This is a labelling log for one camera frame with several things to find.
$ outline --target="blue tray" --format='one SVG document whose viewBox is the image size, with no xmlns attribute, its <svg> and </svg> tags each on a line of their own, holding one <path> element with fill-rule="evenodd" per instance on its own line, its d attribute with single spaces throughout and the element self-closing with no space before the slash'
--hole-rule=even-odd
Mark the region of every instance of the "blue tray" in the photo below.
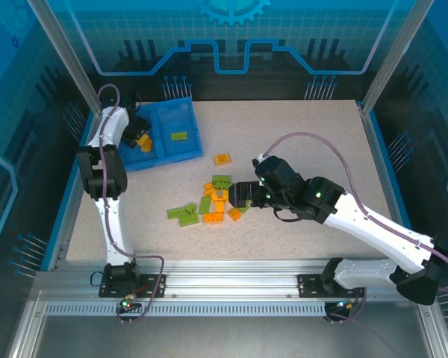
<svg viewBox="0 0 448 358">
<path fill-rule="evenodd" d="M 121 143 L 119 153 L 127 172 L 204 155 L 190 97 L 141 106 L 137 115 L 151 123 L 148 135 L 152 139 L 152 149 L 144 153 L 139 146 L 131 149 Z M 172 141 L 171 133 L 175 132 L 187 132 L 187 140 Z"/>
</svg>

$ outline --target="enclosure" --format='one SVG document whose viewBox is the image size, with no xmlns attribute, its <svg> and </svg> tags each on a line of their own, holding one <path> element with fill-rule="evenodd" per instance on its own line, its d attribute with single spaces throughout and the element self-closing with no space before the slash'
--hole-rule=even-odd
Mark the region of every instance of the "enclosure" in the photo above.
<svg viewBox="0 0 448 358">
<path fill-rule="evenodd" d="M 105 84 L 152 122 L 150 152 L 119 147 L 124 229 L 166 260 L 133 327 L 90 285 L 107 247 L 76 154 L 115 103 Z M 182 108 L 179 129 L 166 111 Z M 369 286 L 359 320 L 334 327 L 336 300 L 300 297 L 297 276 L 332 257 L 385 258 L 347 233 L 258 208 L 167 218 L 212 175 L 256 180 L 251 159 L 296 131 L 332 142 L 368 207 L 448 256 L 448 0 L 0 1 L 0 357 L 448 357 L 448 293 L 423 306 Z M 322 143 L 275 154 L 349 185 Z"/>
</svg>

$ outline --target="speckled white tabletop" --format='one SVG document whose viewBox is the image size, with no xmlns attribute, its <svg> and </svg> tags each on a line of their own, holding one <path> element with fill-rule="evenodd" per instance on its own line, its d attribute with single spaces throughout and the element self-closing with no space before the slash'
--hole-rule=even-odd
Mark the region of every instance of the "speckled white tabletop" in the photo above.
<svg viewBox="0 0 448 358">
<path fill-rule="evenodd" d="M 354 101 L 194 102 L 205 156 L 128 173 L 122 195 L 124 229 L 138 254 L 166 260 L 272 260 L 329 257 L 381 257 L 350 235 L 316 222 L 284 223 L 271 209 L 251 208 L 240 220 L 227 215 L 219 224 L 179 227 L 167 209 L 191 201 L 199 206 L 203 184 L 212 175 L 233 182 L 256 180 L 251 159 L 280 136 L 308 131 L 330 140 L 344 155 L 363 202 L 389 217 L 372 154 Z M 232 163 L 216 167 L 213 157 L 229 153 Z M 327 177 L 349 188 L 338 158 L 315 139 L 294 137 L 273 152 L 304 178 Z M 67 259 L 105 260 L 98 211 L 84 193 Z"/>
</svg>

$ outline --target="purple cable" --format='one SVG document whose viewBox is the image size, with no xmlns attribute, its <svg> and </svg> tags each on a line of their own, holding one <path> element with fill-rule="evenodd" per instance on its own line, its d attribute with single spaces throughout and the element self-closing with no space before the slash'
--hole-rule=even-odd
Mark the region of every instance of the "purple cable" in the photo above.
<svg viewBox="0 0 448 358">
<path fill-rule="evenodd" d="M 126 256 L 126 257 L 131 257 L 133 259 L 158 259 L 158 260 L 161 260 L 161 269 L 159 270 L 158 279 L 156 280 L 155 288 L 152 291 L 151 297 L 149 298 L 149 302 L 146 305 L 146 308 L 143 310 L 143 312 L 138 317 L 136 317 L 133 320 L 133 321 L 139 321 L 140 319 L 142 319 L 148 313 L 149 309 L 151 308 L 152 302 L 155 299 L 156 292 L 158 291 L 159 283 L 161 281 L 161 276 L 163 275 L 164 258 L 162 256 L 158 256 L 158 255 L 133 255 L 133 254 L 128 254 L 127 252 L 124 252 L 121 248 L 119 248 L 118 245 L 116 244 L 116 242 L 113 240 L 113 234 L 111 233 L 111 228 L 110 228 L 110 219 L 109 219 L 109 216 L 108 216 L 109 215 L 108 200 L 106 198 L 107 190 L 108 190 L 108 169 L 106 167 L 105 150 L 103 149 L 103 133 L 105 132 L 105 127 L 106 127 L 106 124 L 108 123 L 110 117 L 112 117 L 112 115 L 114 114 L 116 109 L 118 109 L 119 102 L 121 100 L 121 95 L 119 94 L 118 87 L 116 87 L 114 84 L 105 84 L 103 87 L 101 87 L 99 89 L 99 91 L 98 91 L 98 98 L 100 98 L 100 96 L 102 94 L 102 91 L 105 88 L 109 88 L 109 87 L 113 88 L 116 91 L 116 103 L 115 103 L 113 109 L 111 110 L 111 112 L 109 112 L 109 114 L 106 116 L 105 120 L 103 121 L 103 124 L 102 124 L 101 128 L 99 129 L 99 156 L 102 159 L 102 167 L 103 167 L 103 191 L 102 191 L 102 197 L 103 197 L 103 203 L 105 204 L 105 227 L 106 227 L 106 232 L 108 234 L 108 237 L 110 238 L 110 244 L 121 255 Z M 121 316 L 119 315 L 119 313 L 116 313 L 116 318 L 121 320 L 121 323 L 126 322 L 126 321 L 123 321 L 121 319 Z"/>
<path fill-rule="evenodd" d="M 355 183 L 353 181 L 353 176 L 352 173 L 350 171 L 350 167 L 349 165 L 346 163 L 345 158 L 343 158 L 343 155 L 337 150 L 337 148 L 334 147 L 333 144 L 331 144 L 327 139 L 318 136 L 316 134 L 313 133 L 309 133 L 309 132 L 295 132 L 295 133 L 291 133 L 288 134 L 286 136 L 282 136 L 281 138 L 277 139 L 277 141 L 272 144 L 269 149 L 266 150 L 266 152 L 264 153 L 263 157 L 267 157 L 269 155 L 269 153 L 282 141 L 286 140 L 287 138 L 291 138 L 292 136 L 309 136 L 310 138 L 315 138 L 318 139 L 319 141 L 323 142 L 324 144 L 326 144 L 328 147 L 330 147 L 331 150 L 333 150 L 333 152 L 337 155 L 338 159 L 340 159 L 340 161 L 343 164 L 343 167 L 345 168 L 345 172 L 346 172 L 346 176 L 349 178 L 349 184 L 350 184 L 350 189 L 352 190 L 352 194 L 355 198 L 355 202 L 357 203 L 358 208 L 362 211 L 362 213 L 373 223 L 377 224 L 379 227 L 384 228 L 386 231 L 390 231 L 391 233 L 397 235 L 398 237 L 401 237 L 402 239 L 405 239 L 406 241 L 410 242 L 413 245 L 416 246 L 420 246 L 421 248 L 424 248 L 425 250 L 429 251 L 430 253 L 434 254 L 435 256 L 439 257 L 440 259 L 442 259 L 445 263 L 448 264 L 448 257 L 443 255 L 440 251 L 435 250 L 434 248 L 430 248 L 428 245 L 422 244 L 420 243 L 418 240 L 415 240 L 409 236 L 406 236 L 404 233 L 400 233 L 396 230 L 394 230 L 392 227 L 387 226 L 386 224 L 380 222 L 378 219 L 375 219 L 373 216 L 371 216 L 368 211 L 365 209 L 365 206 L 363 205 L 363 203 L 361 202 L 360 198 L 358 197 L 357 194 L 357 190 L 355 188 Z M 448 288 L 440 288 L 438 289 L 441 292 L 448 292 Z"/>
<path fill-rule="evenodd" d="M 333 315 L 334 317 L 337 317 L 337 318 L 341 318 L 344 322 L 350 321 L 350 319 L 352 319 L 355 316 L 354 315 L 353 317 L 346 319 L 346 317 L 344 315 L 339 315 L 337 313 L 331 313 L 330 315 Z M 397 357 L 400 357 L 400 358 L 404 357 L 380 333 L 378 333 L 376 330 L 374 330 L 371 326 L 369 326 L 365 323 L 361 323 L 360 321 L 354 321 L 353 323 L 359 325 L 360 327 L 363 327 L 365 330 L 369 330 L 370 332 L 372 332 L 377 338 L 379 338 L 382 341 L 382 343 L 384 345 L 386 345 L 388 347 L 388 349 L 390 349 L 392 352 L 394 352 Z"/>
</svg>

